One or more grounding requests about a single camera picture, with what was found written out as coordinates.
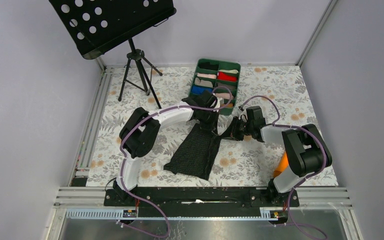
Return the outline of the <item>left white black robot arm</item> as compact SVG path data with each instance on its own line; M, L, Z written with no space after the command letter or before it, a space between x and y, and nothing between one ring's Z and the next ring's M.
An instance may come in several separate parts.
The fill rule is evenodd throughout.
M217 130L219 106L216 96L205 90L200 95L183 98L177 106L154 113L142 107L135 109L119 133L125 160L120 176L113 183L116 199L124 206L134 202L140 158L152 150L162 128L180 122L198 121L163 168L173 174L209 180L221 142Z

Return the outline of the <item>black striped underwear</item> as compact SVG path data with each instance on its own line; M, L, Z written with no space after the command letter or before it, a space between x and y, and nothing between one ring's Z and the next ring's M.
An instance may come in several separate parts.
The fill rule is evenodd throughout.
M196 123L163 169L208 181L222 140L229 139Z

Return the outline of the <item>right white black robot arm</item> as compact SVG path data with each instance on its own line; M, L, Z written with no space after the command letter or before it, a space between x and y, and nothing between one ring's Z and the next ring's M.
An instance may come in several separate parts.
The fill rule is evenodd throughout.
M259 106L246 108L242 116L235 116L224 139L242 141L246 136L260 143L284 147L287 166L267 185L266 199L273 206L281 205L298 184L332 163L331 154L314 124L277 126L268 124Z

